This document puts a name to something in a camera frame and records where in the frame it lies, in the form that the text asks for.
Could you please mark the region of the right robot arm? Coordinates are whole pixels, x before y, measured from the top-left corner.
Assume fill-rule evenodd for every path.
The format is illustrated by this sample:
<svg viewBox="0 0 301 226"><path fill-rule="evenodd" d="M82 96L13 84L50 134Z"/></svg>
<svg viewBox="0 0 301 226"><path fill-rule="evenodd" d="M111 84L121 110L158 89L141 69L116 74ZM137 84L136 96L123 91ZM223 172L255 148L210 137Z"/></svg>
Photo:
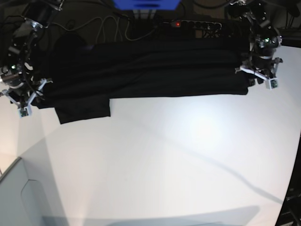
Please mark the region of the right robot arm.
<svg viewBox="0 0 301 226"><path fill-rule="evenodd" d="M28 0L26 3L21 14L23 21L13 32L3 66L0 67L0 82L8 86L0 95L15 104L22 117L30 114L31 103L35 98L43 98L42 89L51 82L50 79L32 81L32 69L27 69L25 64L38 43L38 32L50 26L56 14L62 10L64 1Z"/></svg>

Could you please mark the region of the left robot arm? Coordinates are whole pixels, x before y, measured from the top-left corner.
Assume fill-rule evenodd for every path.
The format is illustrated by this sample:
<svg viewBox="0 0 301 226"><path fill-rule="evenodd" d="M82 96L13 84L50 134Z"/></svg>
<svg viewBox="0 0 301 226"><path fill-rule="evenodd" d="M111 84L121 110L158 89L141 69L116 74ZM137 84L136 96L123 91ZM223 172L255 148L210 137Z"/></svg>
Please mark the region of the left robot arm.
<svg viewBox="0 0 301 226"><path fill-rule="evenodd" d="M232 17L245 18L249 22L249 52L235 72L251 75L250 83L257 80L265 83L267 89L279 86L276 76L279 64L283 59L274 57L276 50L282 45L282 36L268 18L261 0L230 0L228 8Z"/></svg>

